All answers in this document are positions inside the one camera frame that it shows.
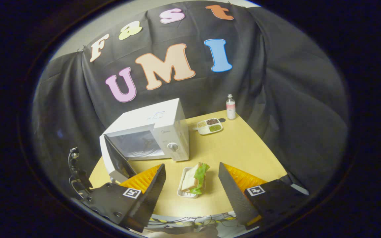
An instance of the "foam letter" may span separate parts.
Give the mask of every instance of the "foam letter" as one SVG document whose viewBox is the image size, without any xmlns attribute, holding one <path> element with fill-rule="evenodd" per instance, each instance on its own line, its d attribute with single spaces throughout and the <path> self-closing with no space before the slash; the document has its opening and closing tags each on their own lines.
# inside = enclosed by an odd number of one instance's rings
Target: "foam letter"
<svg viewBox="0 0 381 238">
<path fill-rule="evenodd" d="M 213 56 L 214 66 L 211 68 L 213 72 L 224 72 L 230 70 L 232 65 L 228 63 L 224 39 L 210 39 L 206 40 L 204 44 L 210 47 L 211 55 Z"/>
<path fill-rule="evenodd" d="M 97 40 L 97 42 L 95 42 L 91 45 L 91 47 L 92 47 L 91 62 L 96 60 L 101 55 L 101 52 L 99 50 L 100 49 L 102 50 L 104 48 L 105 40 L 108 39 L 109 37 L 110 37 L 110 35 L 106 34 L 101 39 Z"/>
<path fill-rule="evenodd" d="M 153 90 L 161 86 L 161 81 L 157 80 L 155 74 L 158 74 L 165 83 L 171 79 L 171 68 L 174 68 L 174 80 L 184 80 L 195 76 L 195 71 L 189 66 L 185 54 L 186 45 L 176 44 L 167 49 L 165 61 L 163 62 L 157 56 L 151 53 L 139 56 L 135 62 L 142 65 L 145 76 L 147 77 L 148 90 Z"/>
<path fill-rule="evenodd" d="M 171 23 L 174 21 L 180 21 L 182 20 L 185 15 L 181 13 L 181 9 L 170 9 L 162 12 L 160 14 L 161 22 L 164 24 Z"/>
<path fill-rule="evenodd" d="M 120 35 L 118 36 L 118 39 L 120 40 L 124 40 L 126 39 L 127 37 L 129 36 L 132 36 L 136 33 L 138 33 L 139 31 L 142 30 L 142 27 L 140 26 L 140 22 L 139 21 L 132 21 L 131 23 L 125 25 L 120 31 Z"/>
<path fill-rule="evenodd" d="M 136 96 L 136 87 L 135 87 L 135 84 L 133 83 L 132 77 L 130 76 L 130 67 L 122 69 L 118 73 L 118 75 L 124 78 L 124 81 L 126 82 L 129 92 L 124 94 L 120 91 L 120 88 L 118 87 L 118 84 L 115 81 L 117 79 L 115 75 L 107 78 L 106 84 L 110 86 L 111 92 L 114 95 L 115 99 L 117 99 L 117 101 L 121 101 L 121 102 L 132 101 Z"/>
<path fill-rule="evenodd" d="M 206 9 L 211 9 L 213 11 L 213 14 L 223 20 L 233 20 L 234 18 L 232 16 L 226 15 L 224 12 L 228 12 L 228 9 L 222 8 L 220 5 L 211 5 L 211 6 L 206 6 Z"/>
</svg>

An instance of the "black cloth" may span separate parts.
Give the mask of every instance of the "black cloth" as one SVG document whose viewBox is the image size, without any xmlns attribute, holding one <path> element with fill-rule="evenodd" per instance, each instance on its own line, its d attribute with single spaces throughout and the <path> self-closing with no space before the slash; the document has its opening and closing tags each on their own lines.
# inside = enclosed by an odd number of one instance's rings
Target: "black cloth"
<svg viewBox="0 0 381 238">
<path fill-rule="evenodd" d="M 233 20 L 206 9 L 220 5 Z M 160 13 L 180 8 L 181 21 L 163 24 Z M 140 21 L 141 32 L 119 40 L 120 30 Z M 83 51 L 48 63 L 33 100 L 32 136 L 42 166 L 54 184 L 74 196 L 68 184 L 68 151 L 80 149 L 78 166 L 90 175 L 101 156 L 99 136 L 122 113 L 180 98 L 187 118 L 225 110 L 229 93 L 236 112 L 268 145 L 292 182 L 319 191 L 338 168 L 348 133 L 348 106 L 341 75 L 326 54 L 304 33 L 262 7 L 190 1 L 160 6 L 119 22 L 95 35 Z M 91 45 L 105 34 L 105 46 L 90 62 Z M 213 72 L 207 39 L 224 39 L 229 71 Z M 162 81 L 147 90 L 139 56 L 152 53 L 165 60 L 169 46 L 186 44 L 186 58 L 196 75 Z M 106 79 L 130 67 L 136 97 L 117 101 Z"/>
</svg>

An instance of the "blue letter i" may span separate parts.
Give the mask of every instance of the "blue letter i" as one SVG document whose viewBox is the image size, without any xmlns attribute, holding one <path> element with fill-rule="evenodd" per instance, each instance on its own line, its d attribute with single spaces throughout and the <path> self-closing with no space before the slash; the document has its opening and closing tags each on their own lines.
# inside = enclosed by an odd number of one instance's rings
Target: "blue letter i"
<svg viewBox="0 0 381 238">
<path fill-rule="evenodd" d="M 211 54 L 213 55 L 214 66 L 211 68 L 213 72 L 224 72 L 230 70 L 232 65 L 227 62 L 226 50 L 224 39 L 209 39 L 204 44 L 210 47 Z"/>
</svg>

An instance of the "water bottle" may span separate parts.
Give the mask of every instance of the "water bottle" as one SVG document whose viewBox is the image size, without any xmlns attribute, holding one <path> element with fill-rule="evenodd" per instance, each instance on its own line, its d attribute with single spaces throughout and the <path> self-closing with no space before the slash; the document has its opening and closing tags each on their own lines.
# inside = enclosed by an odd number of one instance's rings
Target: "water bottle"
<svg viewBox="0 0 381 238">
<path fill-rule="evenodd" d="M 233 120 L 236 118 L 236 103 L 232 99 L 232 95 L 227 95 L 228 99 L 226 101 L 226 110 L 227 110 L 227 118 L 229 120 Z"/>
</svg>

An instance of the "table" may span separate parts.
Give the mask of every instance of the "table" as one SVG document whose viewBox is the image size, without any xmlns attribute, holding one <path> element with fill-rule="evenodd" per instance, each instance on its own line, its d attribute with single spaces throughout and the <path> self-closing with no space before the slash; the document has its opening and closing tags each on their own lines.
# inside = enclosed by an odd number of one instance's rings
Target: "table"
<svg viewBox="0 0 381 238">
<path fill-rule="evenodd" d="M 210 118 L 226 118 L 223 130 L 214 134 L 200 135 L 192 128 L 196 123 Z M 236 114 L 236 119 L 228 120 L 226 110 L 186 119 L 189 126 L 188 161 L 174 162 L 171 159 L 149 161 L 129 161 L 136 173 L 143 172 L 158 164 L 165 164 L 167 178 L 154 209 L 154 214 L 171 217 L 198 217 L 221 214 L 233 208 L 218 178 L 219 163 L 234 166 L 265 181 L 279 179 L 286 175 L 283 166 L 250 126 Z M 204 162 L 210 166 L 206 174 L 207 188 L 195 199 L 177 195 L 180 178 L 185 167 Z M 94 188 L 99 188 L 110 177 L 101 157 L 89 180 Z"/>
</svg>

